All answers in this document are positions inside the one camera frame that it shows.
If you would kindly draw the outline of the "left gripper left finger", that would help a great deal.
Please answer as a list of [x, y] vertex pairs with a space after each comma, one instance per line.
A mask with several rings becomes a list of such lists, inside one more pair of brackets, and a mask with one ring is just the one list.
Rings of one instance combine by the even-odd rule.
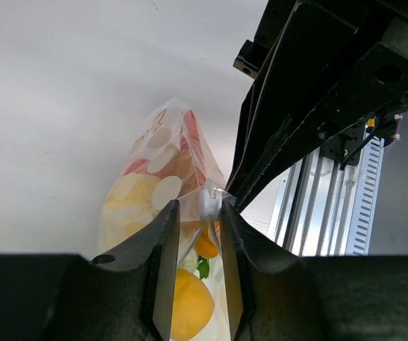
[[0, 340], [167, 340], [180, 205], [92, 260], [0, 254]]

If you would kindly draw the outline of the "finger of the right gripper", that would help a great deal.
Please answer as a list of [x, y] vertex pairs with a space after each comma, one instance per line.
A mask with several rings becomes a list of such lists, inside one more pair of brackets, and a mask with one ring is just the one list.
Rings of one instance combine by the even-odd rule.
[[[375, 66], [382, 57], [386, 57], [390, 62], [399, 63], [402, 67], [408, 67], [408, 58], [378, 44], [362, 56], [310, 111], [308, 114], [310, 120], [305, 124], [306, 131], [310, 131], [320, 118], [325, 120], [316, 132], [317, 137], [323, 140], [320, 146], [408, 93], [408, 74], [403, 80], [386, 84], [379, 83], [376, 77], [370, 75], [370, 67]], [[237, 198], [235, 208], [245, 209], [260, 192], [233, 194]]]
[[317, 148], [320, 118], [308, 114], [343, 75], [345, 53], [360, 26], [354, 1], [269, 1], [247, 60], [263, 61], [242, 103], [227, 190], [259, 193], [289, 166]]

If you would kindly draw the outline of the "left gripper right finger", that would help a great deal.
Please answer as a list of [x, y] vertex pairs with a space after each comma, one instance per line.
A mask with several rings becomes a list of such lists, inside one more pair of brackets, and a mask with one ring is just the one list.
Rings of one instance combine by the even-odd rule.
[[408, 340], [408, 256], [300, 257], [224, 203], [232, 340]]

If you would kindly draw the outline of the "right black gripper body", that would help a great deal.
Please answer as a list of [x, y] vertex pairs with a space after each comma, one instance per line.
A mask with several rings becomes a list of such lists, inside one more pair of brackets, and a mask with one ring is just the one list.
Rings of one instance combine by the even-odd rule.
[[[254, 80], [273, 72], [288, 85], [334, 85], [381, 43], [408, 58], [408, 1], [268, 1], [233, 66]], [[369, 73], [386, 84], [408, 67], [382, 57]]]

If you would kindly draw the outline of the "yellow toy lemon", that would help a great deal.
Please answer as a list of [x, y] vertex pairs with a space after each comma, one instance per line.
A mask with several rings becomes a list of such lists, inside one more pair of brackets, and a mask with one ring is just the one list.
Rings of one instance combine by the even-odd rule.
[[208, 287], [191, 272], [178, 268], [170, 338], [191, 340], [208, 324], [214, 307], [214, 300]]

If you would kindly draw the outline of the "green toy cabbage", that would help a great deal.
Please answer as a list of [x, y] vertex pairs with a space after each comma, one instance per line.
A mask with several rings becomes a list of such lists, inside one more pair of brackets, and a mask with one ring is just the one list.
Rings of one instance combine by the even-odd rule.
[[181, 262], [180, 267], [192, 274], [197, 274], [199, 279], [208, 278], [210, 275], [210, 261], [194, 250], [191, 250]]

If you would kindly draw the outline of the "polka dot zip bag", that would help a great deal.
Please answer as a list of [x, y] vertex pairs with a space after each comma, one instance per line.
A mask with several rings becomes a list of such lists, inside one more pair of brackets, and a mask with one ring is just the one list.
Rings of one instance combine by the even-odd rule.
[[[154, 112], [160, 109], [178, 107], [191, 109], [186, 103], [178, 99], [170, 99]], [[150, 127], [152, 116], [149, 116], [146, 130]], [[154, 190], [152, 205], [156, 209], [154, 218], [172, 200], [180, 205], [180, 234], [178, 240], [177, 269], [186, 258], [205, 228], [210, 224], [210, 240], [215, 243], [219, 254], [210, 261], [210, 275], [201, 281], [208, 287], [214, 300], [214, 311], [208, 324], [191, 340], [229, 340], [230, 324], [227, 312], [227, 298], [225, 290], [225, 275], [222, 262], [220, 223], [214, 215], [205, 216], [200, 208], [200, 199], [206, 196], [211, 200], [227, 197], [225, 192], [225, 178], [209, 148], [200, 127], [200, 142], [203, 147], [203, 164], [197, 165], [195, 171], [186, 178], [169, 175], [160, 178], [161, 181]]]

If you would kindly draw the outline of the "yellow toy pear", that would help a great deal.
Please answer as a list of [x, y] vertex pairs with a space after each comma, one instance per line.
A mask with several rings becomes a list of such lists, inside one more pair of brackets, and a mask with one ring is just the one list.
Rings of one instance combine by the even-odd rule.
[[97, 238], [97, 251], [108, 251], [150, 223], [156, 209], [152, 196], [161, 179], [149, 174], [129, 173], [108, 193]]

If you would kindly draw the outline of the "aluminium mounting rail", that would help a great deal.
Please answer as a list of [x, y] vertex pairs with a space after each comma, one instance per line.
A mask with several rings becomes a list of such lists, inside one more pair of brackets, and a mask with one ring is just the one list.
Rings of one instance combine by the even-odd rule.
[[273, 242], [298, 256], [346, 256], [361, 173], [340, 169], [316, 149], [280, 175], [267, 232]]

